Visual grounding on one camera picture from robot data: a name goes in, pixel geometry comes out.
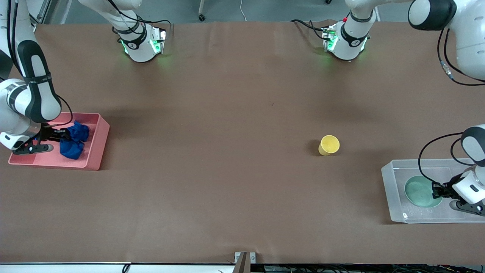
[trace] green led light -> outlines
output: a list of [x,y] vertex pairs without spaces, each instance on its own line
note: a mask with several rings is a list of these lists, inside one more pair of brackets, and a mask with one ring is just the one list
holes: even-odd
[[150,42],[151,42],[151,45],[153,47],[153,51],[155,53],[159,53],[160,52],[160,43],[157,42],[156,40],[155,41],[154,40],[150,40]]
[[367,38],[362,42],[362,47],[360,48],[360,51],[364,50],[365,42],[367,42]]
[[128,54],[128,50],[126,49],[126,46],[125,46],[125,43],[123,42],[123,40],[121,40],[121,44],[123,45],[123,48],[125,49],[125,53]]
[[331,41],[328,42],[328,46],[327,46],[327,49],[332,51],[333,49],[335,49],[335,45],[337,44],[337,41],[339,39],[337,38],[337,36],[335,35]]

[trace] transparent bin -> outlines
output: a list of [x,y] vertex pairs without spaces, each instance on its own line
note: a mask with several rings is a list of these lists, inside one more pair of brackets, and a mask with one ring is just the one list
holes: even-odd
[[[460,160],[473,164],[469,158]],[[427,176],[440,183],[448,182],[467,168],[453,159],[422,159],[421,167]],[[438,206],[432,208],[413,205],[404,193],[404,185],[416,175],[421,175],[417,159],[392,160],[382,168],[391,220],[403,223],[485,222],[483,216],[451,209],[449,198],[444,198]]]

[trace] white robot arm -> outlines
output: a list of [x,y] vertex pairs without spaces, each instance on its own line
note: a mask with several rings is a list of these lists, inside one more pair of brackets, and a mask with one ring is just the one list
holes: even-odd
[[485,216],[485,124],[466,129],[461,135],[460,143],[475,165],[443,186],[433,186],[434,194],[457,199],[450,203],[455,210]]
[[[343,60],[352,60],[364,50],[375,22],[374,8],[386,3],[411,0],[345,0],[351,9],[347,21],[324,30],[325,49]],[[449,28],[456,35],[456,59],[466,75],[485,80],[485,1],[414,0],[408,12],[409,24],[419,30]]]
[[165,31],[143,22],[133,10],[142,0],[79,0],[102,15],[121,37],[126,54],[135,62],[147,62],[162,52]]
[[0,14],[0,50],[12,58],[23,77],[0,83],[0,142],[17,150],[39,134],[43,123],[58,117],[61,104],[25,0],[0,0]]

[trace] blue cloth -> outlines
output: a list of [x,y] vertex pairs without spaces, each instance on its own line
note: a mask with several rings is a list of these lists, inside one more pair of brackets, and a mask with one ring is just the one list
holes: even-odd
[[61,154],[70,159],[79,159],[84,143],[89,137],[89,127],[75,121],[74,125],[67,128],[71,134],[71,139],[61,138]]

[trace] yellow cup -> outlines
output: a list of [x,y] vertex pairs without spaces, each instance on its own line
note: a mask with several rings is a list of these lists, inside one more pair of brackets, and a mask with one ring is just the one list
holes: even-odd
[[318,146],[318,152],[321,155],[335,154],[340,148],[339,140],[334,136],[324,136]]

